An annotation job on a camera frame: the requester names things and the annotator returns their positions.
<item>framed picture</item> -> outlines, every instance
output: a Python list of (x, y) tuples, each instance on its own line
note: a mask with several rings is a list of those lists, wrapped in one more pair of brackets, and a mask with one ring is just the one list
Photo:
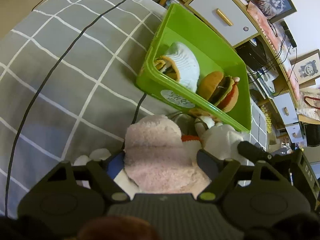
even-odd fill
[(297, 58), (297, 61), (291, 60), (290, 63), (294, 66), (293, 71), (299, 85), (320, 76), (319, 49)]
[(291, 0), (251, 1), (263, 12), (271, 23), (279, 21), (297, 11)]

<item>circular sticker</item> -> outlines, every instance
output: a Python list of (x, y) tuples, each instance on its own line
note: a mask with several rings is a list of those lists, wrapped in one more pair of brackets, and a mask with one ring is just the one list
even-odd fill
[(162, 90), (161, 95), (167, 99), (169, 102), (181, 106), (184, 108), (194, 108), (196, 105), (191, 103), (189, 100), (183, 98), (182, 96), (177, 95), (171, 90)]

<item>white drawer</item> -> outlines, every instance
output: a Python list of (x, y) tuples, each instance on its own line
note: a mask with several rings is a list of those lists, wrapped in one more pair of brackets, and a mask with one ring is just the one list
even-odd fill
[[(205, 18), (230, 44), (234, 46), (258, 31), (232, 0), (193, 0), (190, 6)], [(217, 14), (219, 9), (233, 24), (229, 26)]]
[(288, 124), (285, 128), (289, 134), (291, 142), (297, 143), (303, 141), (299, 123)]
[(277, 96), (273, 99), (284, 124), (298, 122), (296, 109), (294, 108), (289, 93)]

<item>power strip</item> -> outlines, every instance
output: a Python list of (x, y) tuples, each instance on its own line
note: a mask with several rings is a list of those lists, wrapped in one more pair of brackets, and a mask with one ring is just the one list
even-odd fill
[(280, 24), (281, 24), (282, 28), (284, 29), (284, 32), (287, 35), (287, 37), (288, 37), (288, 39), (289, 39), (289, 41), (290, 41), (290, 43), (292, 45), (292, 48), (296, 48), (297, 44), (296, 44), (296, 42), (295, 42), (295, 40), (294, 40), (290, 30), (289, 30), (289, 27), (286, 24), (286, 22), (285, 21), (281, 21)]

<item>green dot marker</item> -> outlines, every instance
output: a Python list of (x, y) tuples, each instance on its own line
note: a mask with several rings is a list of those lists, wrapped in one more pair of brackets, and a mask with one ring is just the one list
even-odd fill
[(204, 192), (204, 193), (201, 193), (199, 197), (205, 201), (212, 201), (212, 200), (215, 200), (216, 195), (211, 192)]

